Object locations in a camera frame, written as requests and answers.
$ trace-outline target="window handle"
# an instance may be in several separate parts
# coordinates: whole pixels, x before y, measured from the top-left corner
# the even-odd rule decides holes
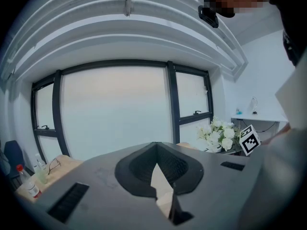
[[[42,126],[42,127],[46,127],[46,128],[45,128],[46,130],[48,130],[48,129],[49,129],[49,128],[48,128],[48,125],[44,125],[44,126]]]

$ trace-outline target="frosted window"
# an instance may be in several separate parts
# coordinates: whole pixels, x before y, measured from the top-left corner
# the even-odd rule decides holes
[[[166,70],[110,67],[65,75],[61,116],[74,159],[145,142],[172,142]]]
[[[180,125],[180,142],[187,142],[192,147],[195,147],[199,150],[205,150],[204,140],[198,139],[198,130],[205,125],[210,124],[210,119],[206,118],[197,122]]]
[[[208,112],[208,96],[204,78],[181,72],[176,72],[176,78],[180,117],[192,116],[195,111]]]
[[[53,84],[48,85],[41,90],[38,90],[36,96],[36,119],[38,128],[47,125],[48,128],[54,129],[53,115],[52,115],[52,92]]]
[[[38,139],[47,163],[62,154],[56,137],[38,136]]]

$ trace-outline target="window frame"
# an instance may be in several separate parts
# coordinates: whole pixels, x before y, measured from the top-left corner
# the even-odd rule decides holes
[[[61,76],[62,73],[60,70],[57,70],[56,73],[51,74],[42,80],[32,84],[31,91],[31,121],[32,121],[32,130],[35,138],[35,142],[37,145],[38,152],[41,158],[46,163],[46,158],[44,156],[42,147],[40,145],[38,136],[45,137],[55,137],[58,139],[59,147],[63,155],[70,156],[69,151],[66,146],[63,127],[61,122],[60,115],[60,85],[61,85]],[[52,116],[54,129],[41,129],[37,126],[37,113],[36,113],[36,92],[42,88],[45,88],[49,85],[53,84],[52,91]]]

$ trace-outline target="small bottle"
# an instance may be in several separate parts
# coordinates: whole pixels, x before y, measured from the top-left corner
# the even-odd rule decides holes
[[[34,165],[34,172],[35,172],[36,177],[40,180],[42,184],[47,183],[45,172],[42,171],[37,165]]]
[[[35,154],[35,157],[36,157],[38,167],[44,172],[44,174],[47,174],[46,164],[40,157],[39,153]]]
[[[17,171],[19,171],[20,179],[25,187],[25,189],[29,192],[29,194],[33,198],[38,198],[42,192],[38,189],[38,187],[33,182],[31,176],[24,170],[21,164],[17,165]]]

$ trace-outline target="cable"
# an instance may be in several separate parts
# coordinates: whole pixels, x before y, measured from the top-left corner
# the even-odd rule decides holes
[[[271,127],[269,127],[268,129],[266,129],[266,130],[263,130],[263,131],[256,131],[257,133],[263,133],[263,132],[266,132],[266,131],[268,131],[270,128],[272,128],[274,125],[275,125],[275,123],[276,122],[274,122],[274,124],[271,126]]]

